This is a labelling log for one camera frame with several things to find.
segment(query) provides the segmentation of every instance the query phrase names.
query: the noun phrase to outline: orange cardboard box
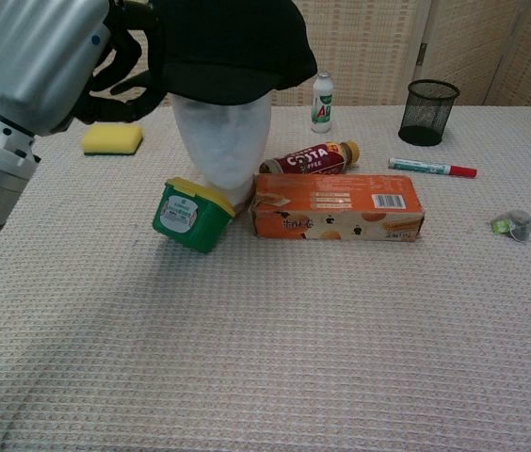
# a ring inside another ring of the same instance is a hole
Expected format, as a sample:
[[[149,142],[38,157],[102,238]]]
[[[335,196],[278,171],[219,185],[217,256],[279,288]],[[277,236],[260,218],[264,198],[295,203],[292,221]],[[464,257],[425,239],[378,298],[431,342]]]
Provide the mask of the orange cardboard box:
[[[250,210],[267,238],[411,242],[425,220],[406,176],[260,174]]]

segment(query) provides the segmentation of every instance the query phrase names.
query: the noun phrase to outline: robotic arm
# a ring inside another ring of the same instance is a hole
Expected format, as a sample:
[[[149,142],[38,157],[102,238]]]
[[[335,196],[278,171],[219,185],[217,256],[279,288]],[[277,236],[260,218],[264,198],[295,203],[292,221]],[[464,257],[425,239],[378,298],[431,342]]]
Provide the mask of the robotic arm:
[[[94,97],[123,80],[141,55],[128,30],[143,30],[149,70],[114,87],[146,90],[127,103]],[[34,136],[66,130],[73,117],[136,121],[166,95],[158,83],[163,43],[153,5],[123,0],[2,0],[0,4],[0,231],[40,159]],[[111,65],[94,69],[115,50]]]

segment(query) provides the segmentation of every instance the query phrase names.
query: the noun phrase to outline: marker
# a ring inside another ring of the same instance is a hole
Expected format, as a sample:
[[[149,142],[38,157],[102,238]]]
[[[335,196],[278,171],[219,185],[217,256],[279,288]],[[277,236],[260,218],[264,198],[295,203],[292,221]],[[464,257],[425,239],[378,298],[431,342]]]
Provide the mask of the marker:
[[[456,167],[454,165],[442,165],[439,163],[417,162],[415,160],[403,160],[401,158],[390,158],[389,168],[392,170],[428,172],[430,174],[476,177],[476,169],[474,168]]]

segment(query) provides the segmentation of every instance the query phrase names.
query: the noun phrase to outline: black mesh pencil holder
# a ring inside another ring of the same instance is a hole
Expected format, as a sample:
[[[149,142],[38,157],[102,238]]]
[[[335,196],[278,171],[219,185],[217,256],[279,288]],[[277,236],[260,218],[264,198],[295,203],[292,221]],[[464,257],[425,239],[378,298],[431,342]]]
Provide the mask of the black mesh pencil holder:
[[[415,146],[442,142],[443,129],[460,90],[440,80],[415,80],[408,85],[408,101],[399,137]]]

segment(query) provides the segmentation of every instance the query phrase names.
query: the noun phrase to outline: green container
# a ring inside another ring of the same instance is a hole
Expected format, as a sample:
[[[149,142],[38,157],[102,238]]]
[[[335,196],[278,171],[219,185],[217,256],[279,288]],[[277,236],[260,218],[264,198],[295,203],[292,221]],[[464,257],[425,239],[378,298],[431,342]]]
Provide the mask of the green container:
[[[153,228],[200,252],[211,251],[234,218],[234,209],[220,193],[175,177],[165,183]]]

